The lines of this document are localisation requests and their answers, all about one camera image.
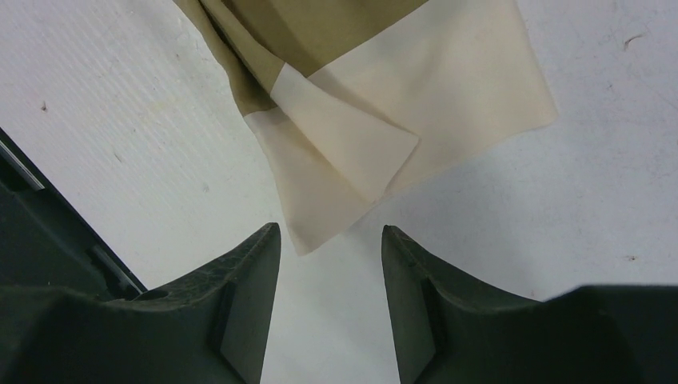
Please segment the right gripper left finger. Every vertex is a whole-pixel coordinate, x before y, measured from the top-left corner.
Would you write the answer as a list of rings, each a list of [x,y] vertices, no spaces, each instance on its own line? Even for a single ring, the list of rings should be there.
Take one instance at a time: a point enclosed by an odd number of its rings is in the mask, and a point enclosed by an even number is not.
[[[258,383],[281,259],[265,224],[231,251],[139,297],[1,290],[4,383]]]

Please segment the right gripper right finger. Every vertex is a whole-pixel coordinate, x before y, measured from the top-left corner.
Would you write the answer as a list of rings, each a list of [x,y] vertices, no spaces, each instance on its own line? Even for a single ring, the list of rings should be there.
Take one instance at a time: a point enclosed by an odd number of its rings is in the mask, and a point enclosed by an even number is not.
[[[452,266],[396,226],[381,261],[403,383],[674,383],[677,289],[592,285],[544,302]]]

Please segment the olive and cream underwear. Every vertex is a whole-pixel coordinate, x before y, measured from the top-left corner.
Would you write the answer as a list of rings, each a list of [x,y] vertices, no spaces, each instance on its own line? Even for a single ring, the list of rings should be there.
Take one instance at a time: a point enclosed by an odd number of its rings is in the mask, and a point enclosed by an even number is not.
[[[514,1],[180,1],[308,254],[557,109]]]

